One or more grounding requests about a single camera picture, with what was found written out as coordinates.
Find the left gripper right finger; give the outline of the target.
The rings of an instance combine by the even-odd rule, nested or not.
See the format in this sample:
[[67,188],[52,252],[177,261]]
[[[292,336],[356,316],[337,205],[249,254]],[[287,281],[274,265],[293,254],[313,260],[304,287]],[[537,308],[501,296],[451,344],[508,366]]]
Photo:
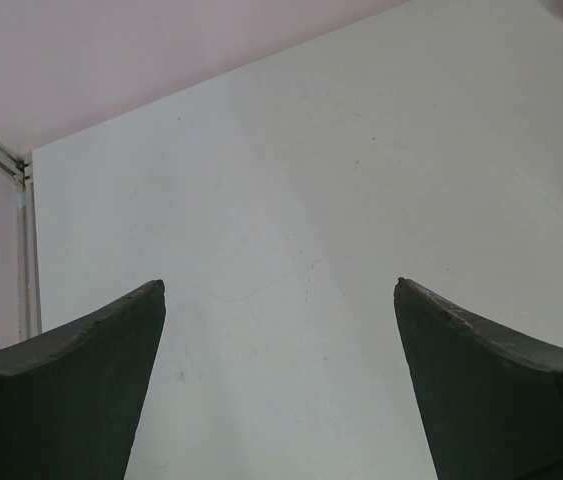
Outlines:
[[563,348],[401,278],[401,343],[440,479],[563,479]]

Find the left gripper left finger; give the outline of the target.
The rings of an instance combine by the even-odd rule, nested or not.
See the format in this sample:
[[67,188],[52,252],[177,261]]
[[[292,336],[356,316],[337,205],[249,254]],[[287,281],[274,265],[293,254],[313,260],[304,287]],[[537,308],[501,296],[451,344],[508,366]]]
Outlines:
[[165,323],[165,285],[0,349],[0,479],[122,479]]

